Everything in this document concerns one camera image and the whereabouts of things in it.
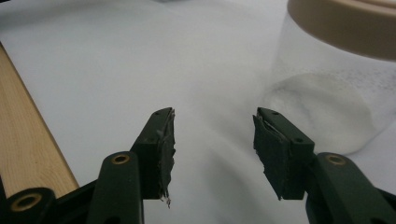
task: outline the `metal screw hole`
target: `metal screw hole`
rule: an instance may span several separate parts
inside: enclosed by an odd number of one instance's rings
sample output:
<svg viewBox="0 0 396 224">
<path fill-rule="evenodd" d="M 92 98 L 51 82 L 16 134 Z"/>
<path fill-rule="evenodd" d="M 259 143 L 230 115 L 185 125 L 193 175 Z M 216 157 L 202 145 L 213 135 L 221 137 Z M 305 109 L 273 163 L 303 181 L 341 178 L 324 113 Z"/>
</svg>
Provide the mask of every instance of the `metal screw hole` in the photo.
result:
<svg viewBox="0 0 396 224">
<path fill-rule="evenodd" d="M 326 159 L 334 165 L 345 165 L 347 163 L 344 158 L 333 154 L 326 156 Z"/>
<path fill-rule="evenodd" d="M 127 162 L 129 159 L 130 158 L 128 155 L 120 154 L 120 155 L 113 157 L 111 159 L 111 162 L 113 162 L 113 164 L 119 165 L 119 164 L 123 164 L 123 163 Z"/>
<path fill-rule="evenodd" d="M 30 193 L 21 196 L 19 199 L 15 200 L 11 205 L 11 211 L 13 212 L 22 212 L 28 210 L 38 204 L 41 201 L 41 194 L 39 193 Z"/>
</svg>

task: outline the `white table surface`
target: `white table surface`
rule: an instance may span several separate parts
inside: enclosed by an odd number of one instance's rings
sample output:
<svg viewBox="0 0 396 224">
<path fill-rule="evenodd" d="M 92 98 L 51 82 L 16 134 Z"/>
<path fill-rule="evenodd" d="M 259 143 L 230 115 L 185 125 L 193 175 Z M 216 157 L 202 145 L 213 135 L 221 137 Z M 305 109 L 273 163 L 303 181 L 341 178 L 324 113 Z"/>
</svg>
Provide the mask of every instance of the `white table surface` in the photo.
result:
<svg viewBox="0 0 396 224">
<path fill-rule="evenodd" d="M 12 0 L 0 40 L 78 183 L 129 150 L 150 114 L 176 110 L 171 209 L 146 223 L 307 223 L 279 202 L 253 149 L 286 0 Z M 396 193 L 396 123 L 349 155 Z"/>
</svg>

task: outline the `wooden edge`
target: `wooden edge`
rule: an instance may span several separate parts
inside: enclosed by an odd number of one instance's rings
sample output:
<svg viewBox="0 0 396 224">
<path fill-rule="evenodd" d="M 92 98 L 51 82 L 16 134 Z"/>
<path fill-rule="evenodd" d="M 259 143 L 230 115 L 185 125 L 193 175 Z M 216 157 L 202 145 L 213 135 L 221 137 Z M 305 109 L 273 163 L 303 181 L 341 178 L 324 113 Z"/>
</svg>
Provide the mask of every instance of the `wooden edge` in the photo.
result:
<svg viewBox="0 0 396 224">
<path fill-rule="evenodd" d="M 64 156 L 0 43 L 0 175 L 6 195 L 45 187 L 77 189 Z"/>
</svg>

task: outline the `jar lid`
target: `jar lid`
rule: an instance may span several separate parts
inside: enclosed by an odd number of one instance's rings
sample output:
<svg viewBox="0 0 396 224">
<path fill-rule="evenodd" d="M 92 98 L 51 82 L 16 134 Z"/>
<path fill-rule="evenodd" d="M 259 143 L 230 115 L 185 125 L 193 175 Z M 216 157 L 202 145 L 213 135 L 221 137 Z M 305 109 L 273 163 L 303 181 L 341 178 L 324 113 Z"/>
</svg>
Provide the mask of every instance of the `jar lid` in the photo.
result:
<svg viewBox="0 0 396 224">
<path fill-rule="evenodd" d="M 396 61 L 396 0 L 289 0 L 307 33 L 362 56 Z"/>
</svg>

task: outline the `clear plastic jar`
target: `clear plastic jar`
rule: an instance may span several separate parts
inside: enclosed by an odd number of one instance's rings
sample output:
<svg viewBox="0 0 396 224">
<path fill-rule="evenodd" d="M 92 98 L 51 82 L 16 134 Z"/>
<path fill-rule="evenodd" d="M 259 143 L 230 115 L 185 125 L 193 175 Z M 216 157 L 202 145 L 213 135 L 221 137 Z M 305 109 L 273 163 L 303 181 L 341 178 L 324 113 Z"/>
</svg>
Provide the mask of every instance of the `clear plastic jar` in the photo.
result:
<svg viewBox="0 0 396 224">
<path fill-rule="evenodd" d="M 361 149 L 396 119 L 396 4 L 289 0 L 288 11 L 262 106 L 317 153 Z"/>
</svg>

